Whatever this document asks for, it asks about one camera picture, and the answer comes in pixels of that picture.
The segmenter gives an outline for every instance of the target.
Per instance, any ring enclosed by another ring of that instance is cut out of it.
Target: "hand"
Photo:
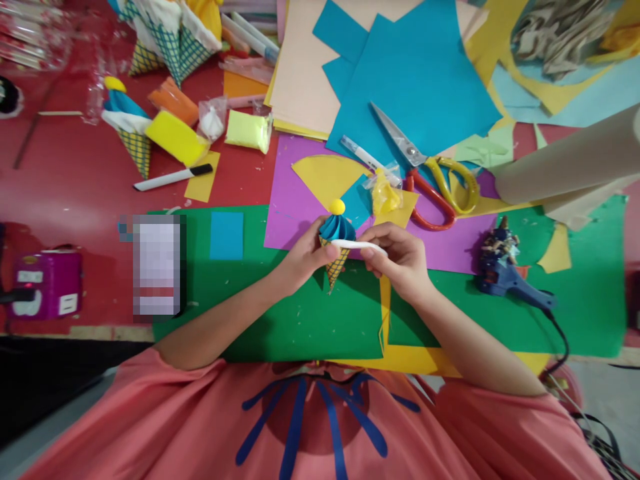
[[[386,222],[362,234],[359,241],[368,241],[384,248],[386,258],[374,249],[361,250],[367,270],[380,278],[386,275],[393,288],[412,305],[435,290],[427,272],[425,244],[397,225]]]
[[[328,215],[318,217],[302,237],[298,239],[291,251],[278,265],[271,276],[282,289],[283,296],[289,297],[298,291],[312,276],[313,272],[340,256],[340,248],[334,245],[322,247],[318,238],[320,227],[329,218]]]

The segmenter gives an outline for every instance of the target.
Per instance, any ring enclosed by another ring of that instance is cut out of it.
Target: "paper roll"
[[[512,205],[640,173],[640,103],[540,149],[496,172]]]

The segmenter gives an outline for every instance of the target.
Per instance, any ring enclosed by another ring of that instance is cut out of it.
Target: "red scissors handle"
[[[445,214],[445,223],[443,225],[434,225],[422,218],[422,215],[418,213],[417,207],[413,209],[411,218],[420,225],[422,228],[432,231],[442,231],[450,229],[455,223],[455,210],[447,203],[447,201],[440,195],[431,184],[426,181],[417,168],[414,168],[407,174],[405,179],[405,190],[413,191],[414,186],[417,186],[423,193],[426,193],[435,203],[440,210]]]

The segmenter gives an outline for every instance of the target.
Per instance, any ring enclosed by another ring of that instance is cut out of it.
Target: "yellow foam ball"
[[[342,215],[346,209],[345,203],[340,199],[332,201],[329,206],[329,211],[334,215]]]
[[[123,93],[127,92],[125,84],[116,77],[105,77],[105,87],[107,88],[107,90],[118,90]]]

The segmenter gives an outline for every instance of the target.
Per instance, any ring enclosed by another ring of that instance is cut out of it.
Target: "blue glue gun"
[[[517,235],[509,230],[509,221],[505,215],[482,245],[482,275],[477,278],[478,290],[498,297],[504,297],[510,292],[532,307],[554,309],[557,304],[554,294],[533,288],[518,272],[515,257],[520,253],[519,243]]]

